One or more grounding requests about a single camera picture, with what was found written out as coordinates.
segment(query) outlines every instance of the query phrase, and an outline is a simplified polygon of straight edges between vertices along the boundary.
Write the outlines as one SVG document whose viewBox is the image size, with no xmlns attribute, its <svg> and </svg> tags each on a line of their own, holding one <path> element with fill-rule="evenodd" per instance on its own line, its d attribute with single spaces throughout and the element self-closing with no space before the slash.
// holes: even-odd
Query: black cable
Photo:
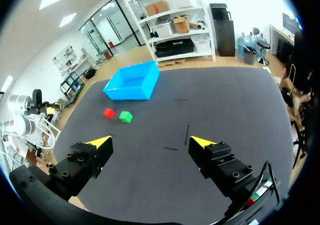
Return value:
<svg viewBox="0 0 320 225">
<path fill-rule="evenodd" d="M 269 167 L 269 173 L 270 173 L 270 177 L 271 177 L 272 184 L 273 184 L 273 189 L 274 189 L 275 196 L 276 196 L 276 201 L 277 201 L 277 204 L 279 205 L 280 204 L 280 196 L 279 196 L 279 192 L 278 192 L 278 188 L 277 188 L 274 172 L 272 170 L 270 162 L 268 163 L 268 167 Z"/>
<path fill-rule="evenodd" d="M 237 208 L 235 210 L 234 213 L 230 214 L 229 216 L 225 216 L 224 218 L 222 218 L 220 221 L 216 222 L 214 225 L 222 225 L 224 224 L 225 222 L 227 222 L 229 219 L 231 219 L 234 215 L 236 215 L 241 209 L 243 209 L 245 207 L 245 205 L 247 204 L 247 202 L 249 201 L 249 199 L 252 197 L 252 195 L 254 194 L 254 192 L 257 190 L 257 188 L 259 187 L 262 179 L 264 178 L 264 173 L 267 169 L 267 165 L 269 164 L 269 161 L 266 161 L 262 167 L 262 170 L 260 172 L 260 175 L 258 177 L 258 179 L 256 180 L 254 186 L 252 187 L 250 193 L 249 193 L 249 196 L 248 198 L 244 201 L 244 203 L 239 206 L 239 208 Z"/>
</svg>

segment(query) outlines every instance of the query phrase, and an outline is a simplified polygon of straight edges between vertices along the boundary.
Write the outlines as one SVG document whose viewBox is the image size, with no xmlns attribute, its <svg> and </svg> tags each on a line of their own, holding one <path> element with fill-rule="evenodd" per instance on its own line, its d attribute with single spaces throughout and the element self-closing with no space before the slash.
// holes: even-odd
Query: chair leg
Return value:
<svg viewBox="0 0 320 225">
<path fill-rule="evenodd" d="M 299 146 L 299 147 L 298 147 L 298 151 L 296 152 L 296 156 L 295 156 L 295 160 L 294 160 L 293 168 L 292 168 L 292 169 L 294 169 L 295 166 L 296 166 L 296 163 L 297 163 L 298 158 L 299 158 L 300 150 L 301 150 L 301 147 Z"/>
<path fill-rule="evenodd" d="M 267 50 L 265 48 L 262 49 L 262 57 L 259 60 L 259 63 L 268 66 L 270 62 L 266 59 L 266 52 Z"/>
</svg>

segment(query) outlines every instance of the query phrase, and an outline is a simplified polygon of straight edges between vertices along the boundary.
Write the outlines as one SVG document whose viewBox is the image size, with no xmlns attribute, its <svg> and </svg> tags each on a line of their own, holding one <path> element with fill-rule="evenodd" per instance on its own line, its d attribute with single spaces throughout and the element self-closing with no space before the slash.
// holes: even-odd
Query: black speaker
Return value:
<svg viewBox="0 0 320 225">
<path fill-rule="evenodd" d="M 284 64 L 289 61 L 289 57 L 292 54 L 294 46 L 292 46 L 288 41 L 279 39 L 278 49 L 276 51 L 276 57 Z"/>
</svg>

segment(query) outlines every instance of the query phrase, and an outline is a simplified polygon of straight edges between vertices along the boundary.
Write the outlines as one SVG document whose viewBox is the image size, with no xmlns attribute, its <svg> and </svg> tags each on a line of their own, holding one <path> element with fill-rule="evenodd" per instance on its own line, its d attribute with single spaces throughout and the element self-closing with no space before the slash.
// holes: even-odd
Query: cardboard box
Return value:
<svg viewBox="0 0 320 225">
<path fill-rule="evenodd" d="M 190 31 L 190 24 L 188 22 L 187 15 L 176 16 L 173 19 L 173 23 L 175 25 L 175 28 L 178 34 L 185 34 Z"/>
<path fill-rule="evenodd" d="M 162 0 L 145 6 L 145 10 L 149 16 L 153 16 L 159 13 L 169 11 L 170 9 L 168 3 Z"/>
</svg>

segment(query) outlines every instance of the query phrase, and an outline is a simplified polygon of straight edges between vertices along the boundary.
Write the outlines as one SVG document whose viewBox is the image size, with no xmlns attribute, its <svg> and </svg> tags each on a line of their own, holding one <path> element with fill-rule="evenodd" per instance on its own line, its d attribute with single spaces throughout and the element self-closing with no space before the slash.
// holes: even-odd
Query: black trash can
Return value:
<svg viewBox="0 0 320 225">
<path fill-rule="evenodd" d="M 246 46 L 243 48 L 243 52 L 244 52 L 244 59 L 243 59 L 244 62 L 249 65 L 255 64 L 257 51 L 251 46 Z"/>
</svg>

